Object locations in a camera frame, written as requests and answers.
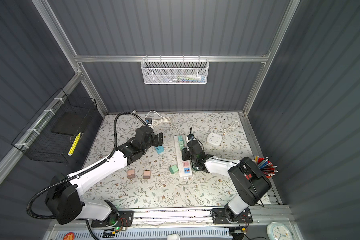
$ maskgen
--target blue power adapter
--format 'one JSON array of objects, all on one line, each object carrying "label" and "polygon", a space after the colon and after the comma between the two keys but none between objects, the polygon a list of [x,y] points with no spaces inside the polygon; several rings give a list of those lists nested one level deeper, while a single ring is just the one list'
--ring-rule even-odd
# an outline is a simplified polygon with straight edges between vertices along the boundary
[{"label": "blue power adapter", "polygon": [[157,146],[155,147],[156,151],[157,151],[157,154],[160,154],[162,152],[164,152],[164,147],[163,146]]}]

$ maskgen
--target table surface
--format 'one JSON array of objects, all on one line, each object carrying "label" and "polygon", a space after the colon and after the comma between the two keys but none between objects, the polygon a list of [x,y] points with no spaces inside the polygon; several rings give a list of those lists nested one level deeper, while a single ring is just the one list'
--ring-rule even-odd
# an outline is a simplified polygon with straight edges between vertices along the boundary
[{"label": "table surface", "polygon": [[[206,154],[225,159],[253,158],[238,113],[179,113],[162,114],[171,117],[180,134],[187,134],[192,127],[195,137],[204,145]],[[114,146],[114,119],[107,115],[91,148],[84,167],[106,157]],[[149,117],[159,119],[156,114]],[[206,143],[212,131],[228,128],[233,121],[239,127],[224,134],[219,147]],[[125,143],[135,136],[141,122],[130,115],[122,115],[117,121],[117,143]],[[154,129],[163,133],[164,152],[157,154],[154,147],[139,160],[115,171],[84,193],[87,199],[110,200],[117,208],[160,208],[160,207],[199,207],[225,205],[237,193],[229,177],[206,172],[193,172],[190,180],[180,178],[178,173],[171,174],[169,167],[177,165],[173,136],[178,135],[173,122],[165,122]],[[127,179],[127,171],[135,170],[136,177]],[[143,179],[144,170],[151,171],[150,179]],[[263,204],[271,204],[268,195],[262,198]]]}]

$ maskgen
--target white power cord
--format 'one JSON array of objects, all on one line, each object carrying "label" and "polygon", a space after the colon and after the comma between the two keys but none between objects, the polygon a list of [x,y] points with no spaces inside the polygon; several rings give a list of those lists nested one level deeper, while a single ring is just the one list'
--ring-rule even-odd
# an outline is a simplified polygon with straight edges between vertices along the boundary
[{"label": "white power cord", "polygon": [[240,123],[238,121],[233,121],[231,122],[231,124],[229,125],[228,128],[223,128],[220,129],[219,131],[217,131],[216,133],[219,133],[221,131],[223,131],[225,134],[229,133],[230,131],[235,130],[238,126],[240,126]]},{"label": "white power cord", "polygon": [[158,126],[159,124],[161,124],[161,123],[163,123],[163,122],[173,122],[173,125],[175,126],[178,135],[180,135],[179,129],[178,129],[177,126],[175,125],[175,120],[174,120],[173,118],[163,117],[163,116],[161,116],[160,114],[158,114],[158,113],[157,113],[156,111],[154,111],[154,110],[149,111],[145,117],[147,118],[148,115],[149,115],[149,113],[151,113],[151,112],[154,112],[154,113],[156,113],[157,115],[159,115],[159,116],[161,117],[161,119],[159,119],[159,120],[153,120],[152,129],[155,129],[156,126]]}]

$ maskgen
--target wire mesh basket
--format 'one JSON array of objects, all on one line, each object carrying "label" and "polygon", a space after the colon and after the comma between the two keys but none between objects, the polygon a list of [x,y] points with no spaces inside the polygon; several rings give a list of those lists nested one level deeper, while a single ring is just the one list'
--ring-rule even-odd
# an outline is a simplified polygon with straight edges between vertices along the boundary
[{"label": "wire mesh basket", "polygon": [[209,62],[153,62],[143,59],[145,84],[206,84]]},{"label": "wire mesh basket", "polygon": [[64,95],[33,128],[23,143],[12,145],[34,161],[68,163],[97,106],[92,98]]}]

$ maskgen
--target white clock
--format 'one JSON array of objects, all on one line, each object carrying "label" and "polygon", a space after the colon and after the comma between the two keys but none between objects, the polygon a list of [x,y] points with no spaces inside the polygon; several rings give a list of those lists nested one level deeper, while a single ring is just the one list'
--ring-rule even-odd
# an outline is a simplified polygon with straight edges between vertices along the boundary
[{"label": "white clock", "polygon": [[286,225],[272,222],[267,226],[269,240],[293,240],[292,234]]}]

